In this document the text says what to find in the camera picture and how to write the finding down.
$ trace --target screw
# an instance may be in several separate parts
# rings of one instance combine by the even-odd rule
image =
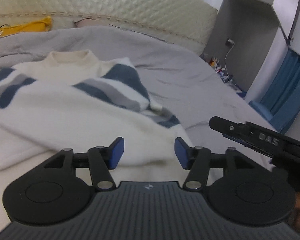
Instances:
[[[188,181],[186,187],[189,189],[199,189],[201,188],[201,183],[195,180]]]
[[[112,188],[113,183],[108,180],[103,180],[103,181],[98,182],[97,186],[100,189],[110,189],[110,188]]]

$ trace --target blue stripe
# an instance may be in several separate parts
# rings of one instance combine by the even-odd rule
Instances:
[[[173,115],[168,121],[159,122],[158,124],[162,125],[166,128],[171,128],[177,124],[180,124],[180,122],[179,122],[178,118],[175,115]]]
[[[132,67],[116,64],[102,78],[120,81],[149,100],[147,89],[141,83],[138,72]]]
[[[94,97],[94,98],[97,98],[97,99],[100,99],[108,104],[111,104],[113,106],[118,106],[118,107],[121,107],[121,108],[125,108],[125,106],[121,106],[121,105],[116,105],[114,102],[112,102],[110,100],[110,98],[102,91],[100,90],[99,88],[96,88],[96,87],[93,87],[93,86],[90,86],[86,83],[78,83],[78,84],[75,84],[73,85],[73,87],[87,93],[88,95]]]
[[[26,78],[21,84],[11,85],[7,87],[6,90],[0,96],[0,108],[6,108],[10,104],[19,88],[30,85],[35,81],[36,80],[33,78]]]
[[[7,76],[9,76],[13,71],[15,71],[14,68],[2,68],[0,70],[0,81],[5,79]]]

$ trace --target quilted headboard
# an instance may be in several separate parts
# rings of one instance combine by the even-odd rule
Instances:
[[[0,0],[0,26],[51,15],[53,29],[94,18],[146,33],[201,54],[217,10],[203,0]]]

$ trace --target yellow pillow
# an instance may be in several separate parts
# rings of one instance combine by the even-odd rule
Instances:
[[[51,29],[51,17],[45,17],[39,21],[30,22],[23,25],[7,27],[6,25],[0,28],[0,37],[21,33],[21,32],[47,32]]]

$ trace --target white cable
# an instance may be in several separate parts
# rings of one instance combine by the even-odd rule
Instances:
[[[228,54],[230,53],[230,51],[233,49],[233,47],[234,47],[234,43],[233,43],[233,46],[231,47],[231,49],[229,49],[229,51],[228,51],[228,53],[227,53],[227,55],[226,55],[226,57],[225,57],[225,69],[226,69],[226,71],[227,71],[227,76],[229,76],[229,73],[228,73],[227,66],[226,66],[226,59],[227,59]]]

